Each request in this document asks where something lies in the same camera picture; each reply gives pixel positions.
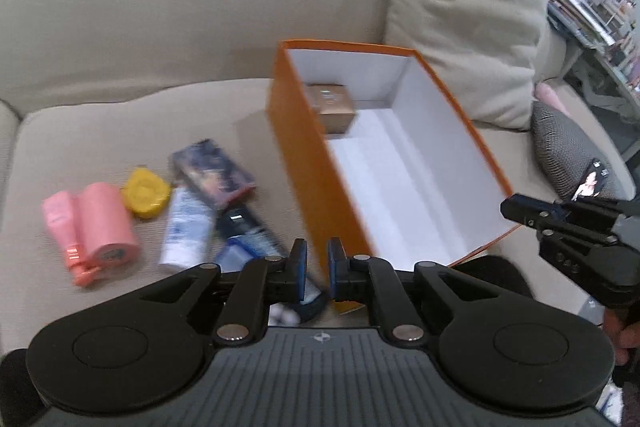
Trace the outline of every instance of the sofa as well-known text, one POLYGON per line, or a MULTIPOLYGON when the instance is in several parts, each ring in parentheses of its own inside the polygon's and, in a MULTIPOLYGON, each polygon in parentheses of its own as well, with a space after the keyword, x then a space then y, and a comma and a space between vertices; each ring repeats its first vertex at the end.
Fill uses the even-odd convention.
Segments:
MULTIPOLYGON (((252 207, 291 244, 305 228, 264 113, 277 43, 287 38, 382 42, 388 0, 0 0, 0 342, 26 346, 48 322, 162 277, 166 216, 137 222, 138 263, 91 289, 71 284, 40 204, 62 189, 122 185, 143 164, 170 178, 170 153, 213 137, 252 172, 252 207)), ((536 80, 551 83, 635 187, 604 130, 557 76, 564 41, 549 28, 536 80)), ((515 190, 553 200, 530 136, 478 129, 515 190)), ((584 293, 518 229, 490 249, 512 260, 536 298, 577 312, 584 293)), ((318 271, 312 253, 310 269, 318 271)), ((327 311, 318 325, 351 324, 327 311)))

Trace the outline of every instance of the smartphone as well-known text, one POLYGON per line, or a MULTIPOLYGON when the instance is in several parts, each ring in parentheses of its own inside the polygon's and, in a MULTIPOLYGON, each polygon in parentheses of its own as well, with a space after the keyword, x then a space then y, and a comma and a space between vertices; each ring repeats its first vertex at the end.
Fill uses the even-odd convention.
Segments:
POLYGON ((604 164, 594 158, 587 165, 584 174, 581 178, 578 188, 575 189, 574 197, 571 198, 575 201, 580 196, 597 196, 603 190, 607 177, 609 176, 609 170, 604 164))

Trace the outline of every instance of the open cardboard box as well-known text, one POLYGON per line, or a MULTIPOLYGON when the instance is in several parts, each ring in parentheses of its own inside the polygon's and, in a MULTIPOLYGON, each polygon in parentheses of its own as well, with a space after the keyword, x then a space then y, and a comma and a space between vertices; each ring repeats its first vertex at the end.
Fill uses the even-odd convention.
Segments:
POLYGON ((306 227, 326 269, 326 243, 413 270, 473 256, 514 229, 513 191, 446 86, 414 50, 286 41, 268 115, 306 227), (342 84, 356 118, 325 136, 303 84, 342 84))

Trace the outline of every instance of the silver bolt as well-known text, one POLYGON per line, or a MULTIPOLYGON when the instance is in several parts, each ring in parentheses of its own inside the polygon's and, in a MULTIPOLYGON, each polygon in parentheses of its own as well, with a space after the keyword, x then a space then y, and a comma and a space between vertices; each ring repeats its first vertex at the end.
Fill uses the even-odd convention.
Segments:
POLYGON ((225 324, 220 326, 216 333, 226 341, 241 341, 249 334, 249 330, 241 324, 225 324))
POLYGON ((394 337, 400 341, 419 341, 424 336, 424 331, 413 324, 396 326, 392 331, 394 337))

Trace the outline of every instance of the finger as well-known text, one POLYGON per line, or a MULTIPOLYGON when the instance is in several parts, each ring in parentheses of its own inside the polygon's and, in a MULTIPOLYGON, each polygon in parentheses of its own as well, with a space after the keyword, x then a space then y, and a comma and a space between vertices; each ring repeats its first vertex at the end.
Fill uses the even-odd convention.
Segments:
POLYGON ((629 352, 626 349, 616 347, 616 365, 625 365, 629 361, 629 352))
POLYGON ((615 343, 620 331, 624 329, 624 324, 613 310, 604 310, 602 329, 607 333, 611 341, 615 343))
POLYGON ((622 330, 615 344, 618 347, 640 347, 640 322, 622 330))

